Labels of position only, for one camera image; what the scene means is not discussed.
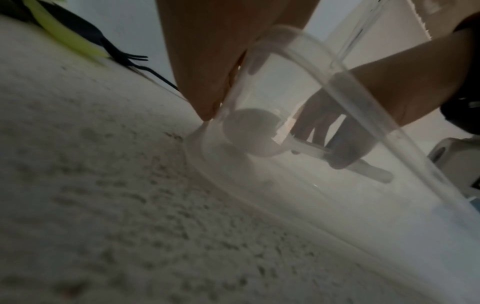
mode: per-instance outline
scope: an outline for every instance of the white device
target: white device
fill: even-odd
[[[445,138],[428,158],[467,197],[480,198],[480,137]]]

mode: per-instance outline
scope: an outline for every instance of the brown object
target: brown object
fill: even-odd
[[[468,16],[480,12],[480,0],[410,0],[433,39],[450,34]]]

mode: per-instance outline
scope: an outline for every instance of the transparent container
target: transparent container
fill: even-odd
[[[320,42],[275,27],[189,161],[254,210],[444,303],[480,303],[480,217]]]

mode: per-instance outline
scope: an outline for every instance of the yellow-green object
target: yellow-green object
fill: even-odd
[[[36,21],[60,42],[88,56],[109,57],[106,51],[63,26],[37,0],[23,0],[23,3],[31,11]]]

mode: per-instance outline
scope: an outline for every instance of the granite countertop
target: granite countertop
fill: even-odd
[[[189,105],[0,17],[1,303],[428,303],[186,163]]]

